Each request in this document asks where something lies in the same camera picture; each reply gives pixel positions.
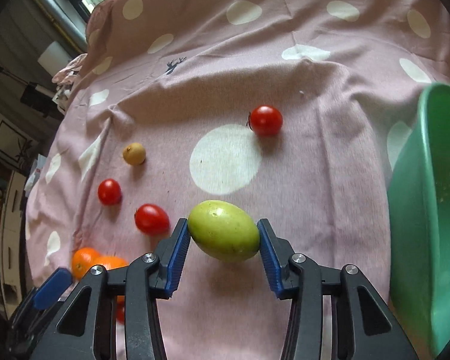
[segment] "pipe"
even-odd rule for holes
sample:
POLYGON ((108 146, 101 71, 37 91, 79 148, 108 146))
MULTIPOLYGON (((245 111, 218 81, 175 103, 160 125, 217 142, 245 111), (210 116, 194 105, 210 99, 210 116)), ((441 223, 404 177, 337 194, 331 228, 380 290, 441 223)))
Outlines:
POLYGON ((79 54, 83 54, 87 49, 87 42, 84 34, 71 22, 57 5, 55 0, 33 0, 46 17, 50 20, 54 28, 79 54))

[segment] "blue gripper pad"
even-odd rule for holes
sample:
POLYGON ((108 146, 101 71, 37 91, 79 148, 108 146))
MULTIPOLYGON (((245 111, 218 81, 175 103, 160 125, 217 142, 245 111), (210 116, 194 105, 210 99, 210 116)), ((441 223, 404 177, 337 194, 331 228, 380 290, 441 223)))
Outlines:
POLYGON ((284 294, 284 286, 282 284, 282 270, 275 249, 272 245, 272 240, 265 229, 263 219, 259 220, 257 227, 260 233, 260 256, 262 257, 263 268, 267 275, 270 290, 272 290, 277 298, 284 294))
POLYGON ((34 296, 34 307, 38 310, 52 307, 72 283, 73 277, 70 271, 66 268, 57 268, 37 290, 34 296))
POLYGON ((168 297, 171 297, 174 291, 179 288, 188 245, 190 245, 190 233, 188 232, 187 221, 184 221, 168 263, 166 284, 164 286, 164 292, 168 297))

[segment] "white polka dot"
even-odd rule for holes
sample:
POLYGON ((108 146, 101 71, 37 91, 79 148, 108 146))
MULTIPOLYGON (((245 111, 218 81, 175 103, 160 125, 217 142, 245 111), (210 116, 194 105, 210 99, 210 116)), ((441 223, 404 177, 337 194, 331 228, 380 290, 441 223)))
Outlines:
POLYGON ((226 195, 248 185, 261 162, 255 134, 248 127, 227 124, 199 140, 190 157, 190 173, 203 191, 226 195))
POLYGON ((312 61, 324 61, 330 56, 330 51, 322 50, 317 47, 296 44, 282 52, 283 59, 301 59, 309 58, 312 61))
POLYGON ((430 84, 432 82, 430 77, 412 61, 400 58, 400 66, 405 73, 417 83, 430 84))
POLYGON ((90 96, 90 102, 88 103, 88 106, 92 107, 93 105, 103 103, 107 99, 109 92, 110 91, 108 89, 104 89, 103 91, 94 93, 90 96))
POLYGON ((113 57, 108 56, 105 58, 99 65, 97 65, 92 72, 95 74, 102 74, 105 73, 108 68, 110 67, 110 64, 112 63, 113 57))
POLYGON ((122 13, 123 17, 127 20, 136 19, 142 14, 143 11, 143 1, 142 0, 128 0, 125 5, 123 5, 122 13))
POLYGON ((88 37, 88 44, 89 44, 90 46, 92 46, 92 45, 96 42, 96 40, 98 39, 99 33, 100 33, 100 29, 99 29, 99 28, 97 28, 96 30, 93 30, 93 31, 90 33, 90 35, 89 35, 89 37, 88 37))
POLYGON ((408 11, 406 18, 414 33, 423 39, 430 38, 430 26, 420 12, 411 9, 408 11))
POLYGON ((147 50, 147 53, 148 54, 153 54, 153 53, 156 53, 159 50, 162 50, 165 46, 170 44, 172 42, 172 40, 173 40, 173 35, 172 34, 165 34, 165 35, 162 35, 162 36, 158 37, 151 44, 151 46, 147 50))
POLYGON ((398 159, 398 155, 402 151, 412 130, 404 122, 399 120, 395 123, 387 135, 387 152, 390 167, 393 170, 398 159))
POLYGON ((28 224, 28 221, 25 218, 25 240, 28 241, 29 239, 30 239, 30 225, 28 224))
POLYGON ((53 158, 50 160, 50 166, 48 167, 48 171, 45 175, 45 181, 48 184, 52 181, 53 175, 60 168, 60 163, 62 162, 62 156, 60 154, 55 154, 53 158))
POLYGON ((262 14, 262 8, 246 0, 234 2, 226 10, 226 18, 234 25, 250 23, 262 14))
POLYGON ((87 172, 95 165, 98 156, 100 154, 100 147, 102 144, 101 135, 85 150, 82 155, 78 158, 78 165, 80 171, 82 172, 82 180, 85 178, 87 172))
POLYGON ((60 250, 60 237, 56 231, 52 231, 50 237, 48 237, 48 242, 46 243, 46 256, 45 256, 45 266, 50 264, 49 257, 52 253, 60 250))
POLYGON ((331 1, 327 5, 327 12, 346 21, 357 21, 360 16, 358 9, 344 1, 331 1))

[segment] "small yellow fruit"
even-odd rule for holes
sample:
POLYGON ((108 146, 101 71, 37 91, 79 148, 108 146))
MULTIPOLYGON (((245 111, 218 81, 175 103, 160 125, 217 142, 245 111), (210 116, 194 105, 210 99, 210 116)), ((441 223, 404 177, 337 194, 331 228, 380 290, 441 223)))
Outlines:
POLYGON ((145 148, 139 143, 131 143, 123 149, 123 159, 129 165, 140 165, 145 161, 147 153, 145 148))

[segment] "metal screw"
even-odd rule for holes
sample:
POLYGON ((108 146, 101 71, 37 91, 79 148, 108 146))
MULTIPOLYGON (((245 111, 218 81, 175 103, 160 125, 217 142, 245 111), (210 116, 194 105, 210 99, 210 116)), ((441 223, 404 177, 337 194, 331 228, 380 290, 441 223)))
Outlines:
POLYGON ((359 269, 356 266, 352 265, 352 264, 348 264, 345 267, 345 270, 350 275, 356 275, 357 273, 359 273, 359 269))
POLYGON ((90 273, 93 275, 99 275, 104 271, 104 268, 101 265, 95 265, 90 268, 90 273))
POLYGON ((153 253, 147 253, 142 256, 142 261, 144 263, 153 263, 156 260, 157 256, 153 253))
POLYGON ((292 256, 292 260, 295 261, 296 263, 303 263, 303 262, 305 262, 306 259, 307 259, 307 257, 305 257, 305 254, 301 254, 301 253, 295 253, 292 256))

